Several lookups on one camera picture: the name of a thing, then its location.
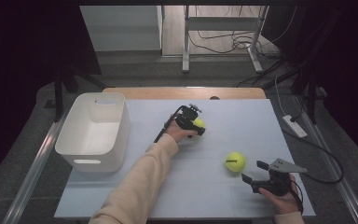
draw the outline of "tennis ball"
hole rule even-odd
[[[194,119],[193,124],[194,126],[197,126],[199,128],[205,128],[205,123],[202,121],[202,119],[198,119],[198,118]]]
[[[240,152],[230,152],[226,156],[226,167],[232,172],[240,172],[245,163],[245,158]]]

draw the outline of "black stand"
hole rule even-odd
[[[327,37],[331,33],[332,29],[336,25],[342,11],[344,10],[346,3],[342,3],[340,6],[334,6],[332,7],[332,11],[329,15],[329,19],[322,29],[321,33],[318,36],[318,39],[316,40],[316,43],[311,50],[310,54],[307,56],[305,61],[297,68],[287,72],[286,74],[277,77],[276,83],[280,83],[284,80],[286,80],[289,77],[292,77],[299,73],[301,71],[301,76],[297,76],[295,82],[292,85],[291,91],[293,94],[300,94],[307,85],[308,87],[308,103],[307,103],[307,112],[308,116],[312,120],[312,122],[315,124],[315,116],[314,116],[314,108],[315,108],[315,100],[316,100],[316,74],[313,70],[313,66],[315,65],[315,59],[320,53]],[[275,80],[272,80],[264,85],[261,86],[261,89],[266,90],[270,87],[273,87],[275,85]]]

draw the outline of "table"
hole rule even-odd
[[[178,106],[188,104],[203,110],[200,117],[207,131],[202,137],[180,143],[181,152],[172,159],[171,173],[149,218],[251,219],[275,215],[273,205],[252,193],[241,176],[230,173],[223,163],[230,151],[241,151],[247,158],[243,172],[258,180],[269,178],[268,172],[256,166],[258,160],[272,163],[280,157],[294,163],[272,106],[260,89],[113,88],[104,92],[121,92],[127,98],[132,127],[124,164],[110,174],[73,169],[55,217],[89,219],[153,142],[168,116]],[[221,100],[209,100],[212,96]],[[295,176],[303,189],[304,216],[314,216],[301,178]]]

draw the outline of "gray floor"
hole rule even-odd
[[[150,52],[116,52],[99,53],[98,58],[103,71],[102,76],[94,76],[108,86],[115,87],[157,87],[157,86],[201,86],[201,87],[232,87],[235,83],[256,75],[252,64],[246,56],[242,57],[213,57],[192,56],[190,73],[182,74],[181,58],[164,58],[158,53]],[[263,60],[262,65],[268,68],[275,61]],[[261,79],[255,86],[273,80],[276,75],[286,71],[283,65],[277,71]],[[76,78],[81,92],[101,91],[84,79]],[[278,85],[282,109],[286,114],[296,115],[299,106],[289,88],[292,80],[286,80]],[[283,112],[279,105],[275,88],[266,90],[278,120],[282,120]],[[65,93],[66,98],[73,96]],[[38,92],[34,112],[24,126],[20,136],[9,154],[0,165],[0,223],[10,207],[24,177],[40,148],[51,123],[54,120],[54,108],[46,108],[47,101],[54,99],[53,85],[49,84]],[[358,197],[358,147],[337,125],[328,111],[324,109],[323,101],[316,104],[317,128],[321,131],[326,144],[337,155],[345,169],[345,178],[351,184]],[[306,121],[298,122],[307,132],[310,129]],[[281,126],[289,130],[282,122]],[[329,179],[321,153],[310,145],[303,144],[297,139],[286,135],[287,144],[295,162],[307,167],[319,178]],[[70,174],[71,167],[54,150],[34,189],[31,200],[25,208],[20,223],[75,223],[74,221],[55,219],[54,212],[62,195],[62,191]],[[336,186],[318,184],[303,177],[307,193],[310,196],[316,217],[306,217],[306,223],[355,223]],[[149,221],[149,223],[167,223]],[[216,221],[215,223],[243,223],[238,220]],[[254,220],[254,223],[271,223],[270,220]]]

